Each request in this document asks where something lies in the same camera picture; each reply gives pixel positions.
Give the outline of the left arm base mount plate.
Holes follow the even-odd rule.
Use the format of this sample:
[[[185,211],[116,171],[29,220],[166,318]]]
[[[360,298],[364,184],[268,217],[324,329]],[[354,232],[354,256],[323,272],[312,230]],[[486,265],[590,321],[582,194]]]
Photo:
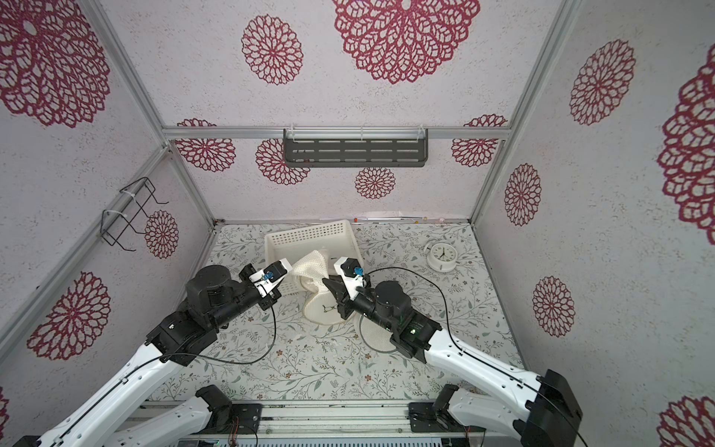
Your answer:
[[[209,422],[197,435],[257,435],[263,409],[260,403],[210,408]]]

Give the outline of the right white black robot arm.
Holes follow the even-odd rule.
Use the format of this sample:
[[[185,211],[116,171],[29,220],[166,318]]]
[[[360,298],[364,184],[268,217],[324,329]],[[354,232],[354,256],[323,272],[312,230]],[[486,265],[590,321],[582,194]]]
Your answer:
[[[394,280],[372,287],[368,276],[331,276],[323,283],[342,318],[361,314],[386,330],[404,357],[453,374],[490,396],[489,402],[476,404],[460,387],[443,387],[433,405],[443,423],[500,432],[523,446],[574,446],[582,440],[583,411],[563,375],[521,370],[458,340],[448,325],[415,310]]]

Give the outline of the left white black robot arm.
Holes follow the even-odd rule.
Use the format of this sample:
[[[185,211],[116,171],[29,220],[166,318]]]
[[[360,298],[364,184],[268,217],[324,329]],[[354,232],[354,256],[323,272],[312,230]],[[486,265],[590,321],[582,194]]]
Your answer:
[[[281,294],[292,265],[279,260],[257,270],[247,264],[233,279],[225,266],[206,266],[185,285],[186,297],[163,318],[125,366],[72,415],[41,436],[24,436],[19,446],[150,446],[171,443],[205,428],[231,425],[233,404],[216,386],[141,426],[120,426],[159,386],[203,358],[204,350],[231,321],[258,305],[267,310]]]

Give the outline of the white perforated plastic basket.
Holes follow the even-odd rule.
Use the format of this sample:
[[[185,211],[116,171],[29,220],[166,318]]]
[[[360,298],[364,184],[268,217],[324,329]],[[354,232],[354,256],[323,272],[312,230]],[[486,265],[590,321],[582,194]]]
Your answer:
[[[266,264],[283,258],[296,264],[312,251],[321,251],[328,256],[330,276],[337,276],[334,264],[341,257],[355,258],[364,264],[359,244],[348,220],[321,223],[296,229],[269,233],[264,237]]]

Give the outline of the white round plate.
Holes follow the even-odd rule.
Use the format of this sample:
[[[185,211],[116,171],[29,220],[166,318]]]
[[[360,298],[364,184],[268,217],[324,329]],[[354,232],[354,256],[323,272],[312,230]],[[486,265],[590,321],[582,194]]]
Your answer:
[[[346,323],[337,310],[333,294],[322,282],[330,275],[335,275],[330,261],[327,249],[314,250],[294,263],[290,273],[298,286],[307,293],[303,306],[304,318],[323,326]]]

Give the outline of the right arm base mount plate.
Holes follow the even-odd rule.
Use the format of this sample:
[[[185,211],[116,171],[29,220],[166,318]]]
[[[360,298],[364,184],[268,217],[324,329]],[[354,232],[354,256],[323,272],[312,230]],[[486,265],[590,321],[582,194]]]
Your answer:
[[[446,410],[435,409],[433,402],[408,404],[408,420],[413,433],[459,433],[465,428]]]

